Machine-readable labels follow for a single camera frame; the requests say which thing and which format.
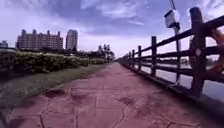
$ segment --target paved walkway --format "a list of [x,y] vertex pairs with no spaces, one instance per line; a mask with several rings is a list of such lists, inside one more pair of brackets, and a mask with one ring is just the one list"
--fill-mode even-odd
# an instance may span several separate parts
[[219,128],[118,63],[60,90],[5,109],[11,128]]

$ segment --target railing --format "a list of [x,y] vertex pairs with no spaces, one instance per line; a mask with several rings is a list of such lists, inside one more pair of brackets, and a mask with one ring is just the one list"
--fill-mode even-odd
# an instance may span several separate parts
[[[138,51],[132,50],[126,54],[122,59],[121,63],[134,68],[134,66],[138,66],[137,71],[141,71],[142,66],[151,68],[151,73],[149,74],[151,77],[156,77],[156,70],[164,70],[168,72],[176,73],[177,75],[187,75],[192,76],[193,81],[191,83],[190,92],[195,96],[200,96],[202,93],[202,89],[204,86],[205,80],[212,80],[217,82],[224,83],[224,75],[215,75],[211,74],[206,70],[206,56],[208,55],[221,55],[224,54],[224,46],[213,46],[206,47],[206,36],[209,33],[224,25],[224,16],[216,18],[214,20],[203,23],[202,14],[199,8],[195,7],[190,10],[192,28],[182,32],[176,36],[165,39],[161,42],[157,42],[156,36],[152,36],[151,38],[151,46],[142,49],[141,46],[138,46]],[[161,46],[169,44],[173,41],[177,41],[189,36],[194,35],[194,49],[184,50],[184,51],[176,51],[176,52],[168,52],[157,54],[157,49]],[[142,56],[143,52],[151,51],[151,55]],[[180,67],[180,57],[195,57],[195,64],[192,69],[189,68],[181,68]],[[177,68],[166,67],[158,65],[160,63],[158,59],[161,58],[169,58],[175,57]]]

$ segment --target hedge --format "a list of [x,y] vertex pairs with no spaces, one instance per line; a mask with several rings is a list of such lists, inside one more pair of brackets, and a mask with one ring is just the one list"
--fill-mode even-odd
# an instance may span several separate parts
[[78,68],[89,64],[103,64],[104,59],[66,57],[55,54],[0,52],[0,79],[15,74],[48,73],[66,68]]

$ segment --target tall building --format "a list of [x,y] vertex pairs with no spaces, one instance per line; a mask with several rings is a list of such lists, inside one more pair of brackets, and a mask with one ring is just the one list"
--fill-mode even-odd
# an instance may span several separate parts
[[33,30],[33,33],[27,33],[22,30],[20,36],[17,39],[17,48],[21,50],[41,50],[43,47],[51,49],[63,49],[63,38],[60,37],[60,32],[57,35],[37,33]]
[[74,48],[77,50],[78,43],[78,32],[76,30],[69,30],[66,37],[66,49],[73,50]]

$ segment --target grass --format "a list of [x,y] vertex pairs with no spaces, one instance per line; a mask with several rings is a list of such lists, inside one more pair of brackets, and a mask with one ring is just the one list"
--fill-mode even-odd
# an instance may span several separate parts
[[75,79],[83,78],[106,65],[90,65],[78,69],[66,69],[48,74],[36,74],[0,83],[0,108],[22,102],[24,99],[57,87]]

